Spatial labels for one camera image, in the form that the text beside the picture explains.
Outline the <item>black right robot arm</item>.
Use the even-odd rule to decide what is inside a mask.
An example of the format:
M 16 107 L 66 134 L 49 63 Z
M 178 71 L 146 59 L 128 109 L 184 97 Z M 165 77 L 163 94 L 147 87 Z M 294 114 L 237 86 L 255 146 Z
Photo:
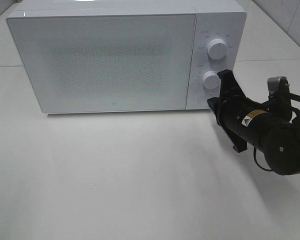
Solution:
M 300 95 L 290 92 L 287 78 L 269 78 L 268 100 L 259 103 L 245 96 L 231 70 L 217 75 L 219 96 L 207 102 L 233 149 L 241 153 L 251 144 L 263 153 L 267 171 L 282 176 L 300 174 Z

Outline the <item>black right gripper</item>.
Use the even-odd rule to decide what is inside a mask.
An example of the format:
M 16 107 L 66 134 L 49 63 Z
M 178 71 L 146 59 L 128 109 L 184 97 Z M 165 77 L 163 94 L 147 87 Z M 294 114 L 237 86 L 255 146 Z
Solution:
M 217 124 L 232 142 L 233 149 L 241 153 L 248 149 L 249 130 L 242 121 L 248 113 L 249 101 L 232 70 L 222 70 L 217 75 L 221 80 L 219 97 L 209 98 L 207 104 L 215 115 Z

